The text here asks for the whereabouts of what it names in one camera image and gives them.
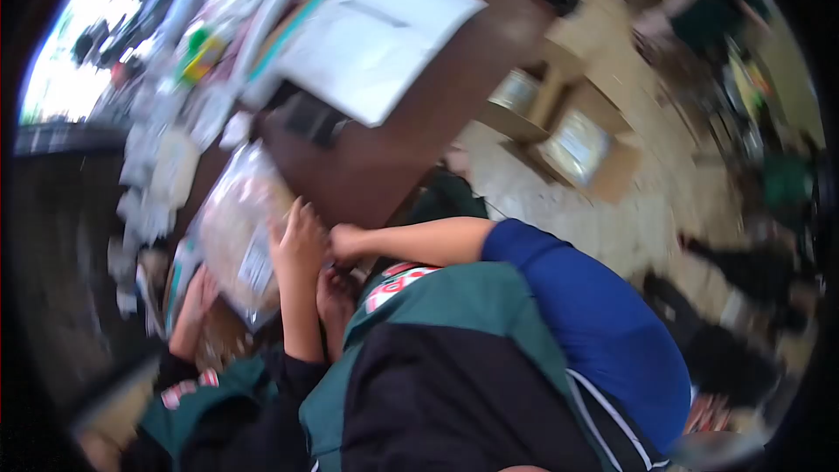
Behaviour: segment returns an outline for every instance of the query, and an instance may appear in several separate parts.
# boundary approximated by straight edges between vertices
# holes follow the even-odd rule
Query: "plastic bag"
[[[260,143],[240,148],[191,224],[190,235],[227,303],[256,332],[279,310],[268,251],[268,216],[282,218],[294,197]]]
[[[548,142],[541,145],[577,183],[587,185],[609,150],[609,135],[580,110],[572,110]]]

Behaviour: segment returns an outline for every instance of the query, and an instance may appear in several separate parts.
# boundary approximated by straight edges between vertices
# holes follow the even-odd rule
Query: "white paper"
[[[278,59],[281,74],[362,124],[383,123],[483,0],[326,0]]]
[[[265,292],[273,273],[274,266],[268,251],[267,228],[260,225],[253,231],[251,242],[247,245],[245,257],[239,267],[239,279],[249,284],[254,293],[261,295]]]

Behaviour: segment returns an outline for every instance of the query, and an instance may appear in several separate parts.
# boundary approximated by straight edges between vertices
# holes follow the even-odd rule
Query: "label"
[[[436,267],[422,267],[416,263],[402,262],[386,269],[383,274],[385,280],[375,287],[364,300],[364,309],[373,313],[377,308],[389,301],[393,296],[402,292],[414,281],[439,270]]]
[[[245,257],[239,267],[239,279],[245,281],[255,294],[262,295],[273,273],[274,265],[268,250],[267,228],[260,224],[253,231],[251,242],[247,245]]]

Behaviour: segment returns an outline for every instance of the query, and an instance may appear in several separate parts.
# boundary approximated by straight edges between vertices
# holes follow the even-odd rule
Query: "blue sleeve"
[[[482,259],[514,265],[569,366],[612,394],[660,452],[690,410],[685,361],[635,289],[599,261],[517,219],[498,223]]]

